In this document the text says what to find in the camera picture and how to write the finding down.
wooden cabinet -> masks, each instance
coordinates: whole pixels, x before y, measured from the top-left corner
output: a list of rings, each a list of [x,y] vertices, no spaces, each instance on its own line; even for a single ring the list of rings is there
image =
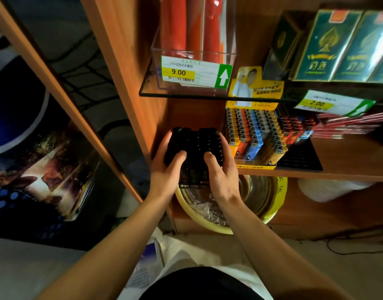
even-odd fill
[[[162,137],[172,127],[220,128],[225,101],[139,96],[158,26],[159,0],[81,2],[148,164]],[[345,4],[345,8],[383,8],[383,0],[237,0],[238,56],[234,74],[241,66],[264,64],[283,10],[317,10],[324,6],[334,8],[340,4]],[[125,186],[141,201],[1,2],[0,29]],[[315,139],[313,144],[323,165],[323,172],[256,169],[240,169],[239,172],[262,176],[383,182],[383,147],[369,138]],[[171,202],[168,215],[174,220],[175,232],[207,232],[184,213],[176,199]],[[378,224],[383,224],[383,183],[353,192],[340,200],[320,204],[306,198],[299,191],[295,179],[289,179],[285,204],[269,226],[285,238],[314,239]]]

forearm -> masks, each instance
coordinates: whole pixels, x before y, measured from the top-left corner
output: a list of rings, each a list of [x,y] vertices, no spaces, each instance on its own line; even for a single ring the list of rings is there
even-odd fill
[[[241,200],[220,204],[220,208],[255,271],[275,299],[320,295],[332,299],[350,298],[289,247]]]
[[[37,299],[116,299],[164,214],[167,200],[150,197]]]

finger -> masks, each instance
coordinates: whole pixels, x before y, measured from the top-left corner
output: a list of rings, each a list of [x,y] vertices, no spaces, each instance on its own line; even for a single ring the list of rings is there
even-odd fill
[[[224,135],[222,135],[222,133],[219,133],[219,137],[221,138],[222,150],[224,153],[224,166],[223,166],[224,173],[227,174],[228,170],[230,168],[234,168],[236,163],[233,157],[232,150],[230,149],[230,146],[228,144],[228,141],[226,141],[226,138],[224,137]]]
[[[164,139],[162,139],[159,145],[157,154],[154,157],[154,161],[158,162],[159,164],[164,162],[164,156],[168,149],[168,143],[169,143],[169,140],[171,139],[171,136],[172,136],[172,131],[170,130],[169,132],[166,133],[166,135],[164,136]]]
[[[180,167],[182,166],[183,162],[186,160],[187,153],[184,150],[179,151],[172,160],[171,164],[168,166],[169,172],[174,172],[179,174],[180,173]]]
[[[204,154],[204,161],[208,166],[208,172],[210,175],[223,173],[222,168],[218,164],[218,161],[210,151],[207,151]]]

hand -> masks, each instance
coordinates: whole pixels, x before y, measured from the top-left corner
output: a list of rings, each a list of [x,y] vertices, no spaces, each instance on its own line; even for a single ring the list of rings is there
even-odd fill
[[[208,166],[209,185],[212,195],[219,205],[242,201],[239,192],[239,172],[232,156],[229,144],[219,133],[224,151],[224,166],[221,168],[211,152],[204,154],[204,161]]]
[[[150,197],[162,198],[168,202],[179,184],[180,167],[186,160],[186,152],[182,150],[175,155],[168,167],[164,164],[164,156],[171,136],[172,131],[169,131],[159,145],[151,166],[151,182],[148,193]]]

barcode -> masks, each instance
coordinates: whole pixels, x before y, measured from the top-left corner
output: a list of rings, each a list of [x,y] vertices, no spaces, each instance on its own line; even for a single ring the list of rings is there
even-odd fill
[[[187,79],[187,78],[168,77],[168,79],[173,81],[194,82],[194,79]]]

